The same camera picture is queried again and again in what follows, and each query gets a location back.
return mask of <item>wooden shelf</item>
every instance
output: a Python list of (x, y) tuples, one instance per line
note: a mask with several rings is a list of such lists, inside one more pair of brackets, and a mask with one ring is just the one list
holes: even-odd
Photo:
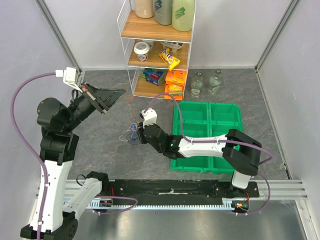
[[(174, 57), (181, 60), (180, 64), (176, 66), (174, 69), (176, 70), (187, 70), (188, 65), (188, 53), (189, 53), (190, 45), (185, 43), (182, 48), (177, 50), (175, 53), (171, 53)], [(164, 50), (162, 44), (159, 41), (154, 42), (154, 47), (148, 52), (148, 60), (140, 61), (135, 53), (134, 49), (132, 49), (131, 56), (128, 62), (129, 67), (141, 67), (141, 68), (164, 68), (168, 69), (165, 62), (159, 56), (159, 53)]]
[(154, 97), (159, 93), (164, 93), (166, 88), (166, 83), (163, 82), (161, 86), (154, 85), (150, 82), (144, 80), (139, 76), (138, 82), (134, 90), (134, 95), (139, 97)]
[(135, 14), (135, 11), (132, 10), (126, 21), (121, 37), (191, 43), (191, 35), (191, 30), (175, 30), (172, 25), (164, 26), (157, 23), (155, 17), (140, 18)]

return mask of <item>green storage bin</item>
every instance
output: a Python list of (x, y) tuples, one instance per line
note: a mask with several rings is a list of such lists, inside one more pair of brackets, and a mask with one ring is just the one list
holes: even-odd
[[(185, 121), (209, 121), (209, 105), (207, 102), (181, 101), (179, 107)], [(173, 111), (173, 124), (179, 123), (180, 115), (177, 106), (174, 106)]]
[[(215, 137), (227, 134), (229, 129), (243, 132), (241, 111), (236, 104), (181, 101), (179, 106), (186, 136), (194, 138)], [(181, 135), (177, 106), (174, 107), (172, 128), (174, 135)], [(172, 159), (170, 169), (181, 172), (199, 172), (200, 174), (206, 172), (232, 174), (234, 172), (234, 168), (224, 158), (211, 156)]]
[(241, 111), (233, 103), (209, 103), (210, 122), (216, 123), (239, 123), (241, 122)]

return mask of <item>white wall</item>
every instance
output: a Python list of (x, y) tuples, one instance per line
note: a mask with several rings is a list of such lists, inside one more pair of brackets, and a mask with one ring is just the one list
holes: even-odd
[[(0, 1), (0, 239), (18, 240), (29, 220), (40, 183), (40, 165), (10, 121), (10, 101), (25, 80), (64, 69), (68, 60), (33, 0)], [(39, 151), (37, 106), (47, 97), (68, 103), (70, 89), (55, 77), (28, 84), (18, 95), (15, 114), (26, 139)]]
[[(117, 17), (124, 0), (46, 0), (82, 68), (125, 68)], [(290, 0), (197, 0), (190, 66), (252, 67)]]
[(300, 1), (260, 71), (291, 174), (320, 226), (320, 4)]

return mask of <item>bottle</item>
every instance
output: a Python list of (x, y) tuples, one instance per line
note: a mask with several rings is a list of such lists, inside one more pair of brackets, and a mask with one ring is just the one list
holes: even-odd
[(201, 90), (202, 90), (202, 85), (203, 85), (203, 78), (202, 78), (202, 73), (197, 72), (196, 76), (192, 79), (191, 82), (191, 95), (194, 97), (199, 97)]
[(181, 32), (192, 29), (195, 14), (195, 0), (173, 0), (172, 27)]
[(209, 79), (209, 94), (215, 94), (218, 92), (219, 88), (224, 85), (223, 77), (221, 76), (221, 71), (219, 69), (215, 70), (215, 73)]
[(154, 16), (153, 0), (134, 0), (134, 11), (139, 18), (152, 18)]
[(154, 0), (154, 17), (158, 24), (170, 25), (172, 23), (172, 1)]

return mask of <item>yellow snack package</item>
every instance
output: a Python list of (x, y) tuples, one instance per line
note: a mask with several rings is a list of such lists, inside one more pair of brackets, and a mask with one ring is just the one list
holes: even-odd
[(169, 71), (174, 69), (181, 62), (178, 58), (170, 54), (170, 48), (167, 48), (166, 50), (163, 50), (162, 52), (160, 52), (159, 56), (165, 62), (165, 64), (169, 68)]

